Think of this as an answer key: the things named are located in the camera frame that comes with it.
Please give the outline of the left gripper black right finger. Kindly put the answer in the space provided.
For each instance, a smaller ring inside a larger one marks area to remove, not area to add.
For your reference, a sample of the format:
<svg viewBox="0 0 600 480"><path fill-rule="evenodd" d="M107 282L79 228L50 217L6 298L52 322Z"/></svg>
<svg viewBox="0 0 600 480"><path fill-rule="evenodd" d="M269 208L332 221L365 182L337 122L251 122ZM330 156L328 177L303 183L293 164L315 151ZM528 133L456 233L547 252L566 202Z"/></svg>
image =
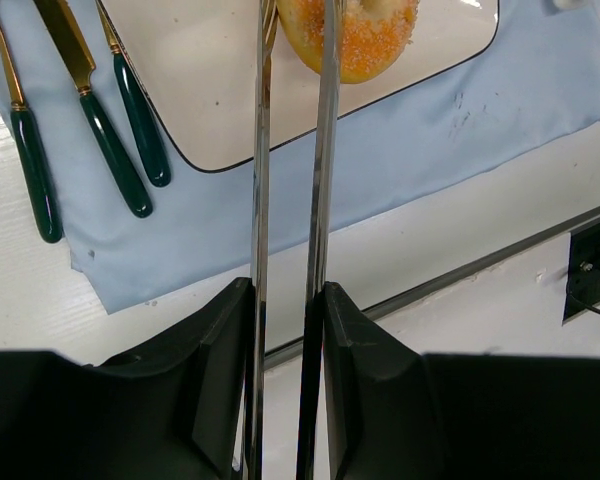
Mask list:
<svg viewBox="0 0 600 480"><path fill-rule="evenodd" d="M600 359L418 354L323 294L334 479L600 479Z"/></svg>

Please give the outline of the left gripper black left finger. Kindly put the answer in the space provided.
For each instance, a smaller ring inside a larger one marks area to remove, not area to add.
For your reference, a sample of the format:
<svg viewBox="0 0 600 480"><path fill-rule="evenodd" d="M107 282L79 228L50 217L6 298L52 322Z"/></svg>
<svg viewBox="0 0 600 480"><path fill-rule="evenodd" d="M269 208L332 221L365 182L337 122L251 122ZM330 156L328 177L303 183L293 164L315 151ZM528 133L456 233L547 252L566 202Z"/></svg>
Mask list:
<svg viewBox="0 0 600 480"><path fill-rule="evenodd" d="M246 278L100 365L0 350L0 479L228 479L253 293Z"/></svg>

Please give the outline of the orange glazed donut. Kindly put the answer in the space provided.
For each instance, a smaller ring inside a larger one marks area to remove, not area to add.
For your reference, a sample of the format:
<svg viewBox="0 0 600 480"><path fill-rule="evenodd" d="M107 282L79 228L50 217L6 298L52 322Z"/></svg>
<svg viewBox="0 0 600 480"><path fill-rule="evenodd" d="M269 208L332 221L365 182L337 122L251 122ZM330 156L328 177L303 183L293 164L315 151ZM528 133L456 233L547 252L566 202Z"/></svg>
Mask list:
<svg viewBox="0 0 600 480"><path fill-rule="evenodd" d="M341 52L341 82L367 82L402 55L416 25L419 3L347 1ZM325 3L320 0L279 1L279 21L287 41L311 70L322 69Z"/></svg>

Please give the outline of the metal serving tongs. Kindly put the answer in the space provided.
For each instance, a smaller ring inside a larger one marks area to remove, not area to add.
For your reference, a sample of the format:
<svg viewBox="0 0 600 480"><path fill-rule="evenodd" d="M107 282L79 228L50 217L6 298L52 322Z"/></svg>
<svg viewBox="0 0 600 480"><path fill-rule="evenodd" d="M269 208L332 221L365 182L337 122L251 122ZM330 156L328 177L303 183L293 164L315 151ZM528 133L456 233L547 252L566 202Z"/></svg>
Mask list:
<svg viewBox="0 0 600 480"><path fill-rule="evenodd" d="M297 193L307 187L300 206L310 216L304 305L302 368L295 476L311 479L315 468L317 409L324 328L324 285L328 255L330 200L339 111L341 57L346 4L324 4L323 48L317 94L317 130L314 163L307 175L284 179L283 185ZM259 479L263 468L264 371L266 351L267 280L269 259L269 213L272 200L281 201L278 215L292 211L291 197L283 190L270 191L270 182L281 177L270 160L271 86L277 10L273 1L262 1L258 10L255 77L255 136L253 155L253 218L250 275L255 294L251 353L245 380L245 417L242 437L241 476Z"/></svg>

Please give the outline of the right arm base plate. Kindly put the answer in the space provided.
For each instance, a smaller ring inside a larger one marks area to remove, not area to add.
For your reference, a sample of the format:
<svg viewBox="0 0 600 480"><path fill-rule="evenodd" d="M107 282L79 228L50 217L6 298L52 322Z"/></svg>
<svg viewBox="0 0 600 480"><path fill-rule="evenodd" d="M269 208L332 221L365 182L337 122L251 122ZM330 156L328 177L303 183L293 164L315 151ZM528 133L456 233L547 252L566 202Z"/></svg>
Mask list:
<svg viewBox="0 0 600 480"><path fill-rule="evenodd" d="M600 315L600 222L571 237L565 293L564 323L585 311Z"/></svg>

